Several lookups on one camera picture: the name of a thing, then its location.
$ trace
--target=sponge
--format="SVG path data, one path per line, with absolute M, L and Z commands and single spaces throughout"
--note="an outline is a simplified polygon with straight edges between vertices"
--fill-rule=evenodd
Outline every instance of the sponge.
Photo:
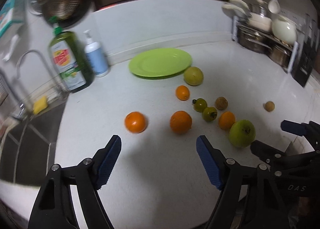
M 33 114 L 36 115 L 40 111 L 47 108 L 48 102 L 47 102 L 47 96 L 41 97 L 39 100 L 37 100 L 33 105 Z

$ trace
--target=metal screw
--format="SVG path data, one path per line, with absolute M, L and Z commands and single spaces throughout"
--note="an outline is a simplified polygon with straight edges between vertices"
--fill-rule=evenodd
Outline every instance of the metal screw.
M 54 165 L 51 167 L 51 169 L 52 169 L 53 171 L 56 171 L 56 170 L 59 169 L 59 165 L 58 165 L 58 164 L 54 164 Z
M 229 165 L 233 165 L 235 163 L 235 160 L 233 158 L 227 158 L 226 162 L 229 164 Z
M 275 172 L 275 176 L 281 176 L 282 175 L 282 172 L 281 171 L 276 171 Z
M 89 165 L 90 163 L 92 162 L 92 159 L 91 158 L 85 158 L 82 163 L 85 164 L 85 165 Z
M 262 170 L 267 170 L 267 166 L 265 164 L 260 164 L 259 168 Z

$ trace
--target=faucet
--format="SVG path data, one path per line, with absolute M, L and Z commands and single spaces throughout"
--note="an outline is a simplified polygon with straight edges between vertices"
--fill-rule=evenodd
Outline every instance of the faucet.
M 12 113 L 11 116 L 19 121 L 23 121 L 24 118 L 29 114 L 28 109 L 24 105 L 23 101 L 19 98 L 17 93 L 14 91 L 14 89 L 10 86 L 7 77 L 2 69 L 0 69 L 0 79 L 2 81 L 2 84 L 4 85 L 4 88 L 6 89 L 7 93 L 11 93 L 13 98 L 16 100 L 16 102 L 19 105 L 19 112 L 18 113 Z
M 17 65 L 16 65 L 17 78 L 18 78 L 18 79 L 20 78 L 20 65 L 21 65 L 21 63 L 22 63 L 23 58 L 24 58 L 27 54 L 29 54 L 29 53 L 31 53 L 31 52 L 34 52 L 35 54 L 37 54 L 37 55 L 40 57 L 43 65 L 44 65 L 44 67 L 46 68 L 46 70 L 47 70 L 47 72 L 49 73 L 52 81 L 53 81 L 54 84 L 55 84 L 54 89 L 56 90 L 56 92 L 57 92 L 59 95 L 61 95 L 62 98 L 66 98 L 67 93 L 66 93 L 66 92 L 61 88 L 61 86 L 58 84 L 58 82 L 57 82 L 56 79 L 55 79 L 56 77 L 55 77 L 55 75 L 52 73 L 52 71 L 50 70 L 50 67 L 49 67 L 49 65 L 47 64 L 47 62 L 46 62 L 43 54 L 40 53 L 38 50 L 28 50 L 28 51 L 26 51 L 26 52 L 19 58 L 19 60 L 18 60 L 18 62 L 17 62 Z

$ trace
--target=stainless steel sink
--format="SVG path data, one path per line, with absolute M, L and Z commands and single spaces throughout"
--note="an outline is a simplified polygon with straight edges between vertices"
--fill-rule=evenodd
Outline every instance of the stainless steel sink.
M 41 186 L 54 155 L 66 101 L 57 100 L 41 114 L 14 127 L 3 142 L 0 179 Z

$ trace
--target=orange tomato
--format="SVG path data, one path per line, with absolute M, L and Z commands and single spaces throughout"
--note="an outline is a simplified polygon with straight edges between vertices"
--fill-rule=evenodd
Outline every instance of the orange tomato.
M 183 134 L 191 129 L 192 118 L 185 111 L 175 112 L 170 119 L 170 127 L 174 133 Z
M 190 97 L 190 91 L 187 87 L 185 87 L 184 85 L 180 85 L 179 87 L 177 87 L 176 89 L 176 96 L 179 100 L 181 101 L 186 101 L 189 99 Z
M 218 125 L 221 129 L 227 130 L 236 122 L 236 117 L 230 111 L 226 111 L 221 114 L 218 120 Z
M 140 133 L 147 126 L 144 115 L 140 112 L 129 113 L 124 120 L 125 127 L 132 133 Z

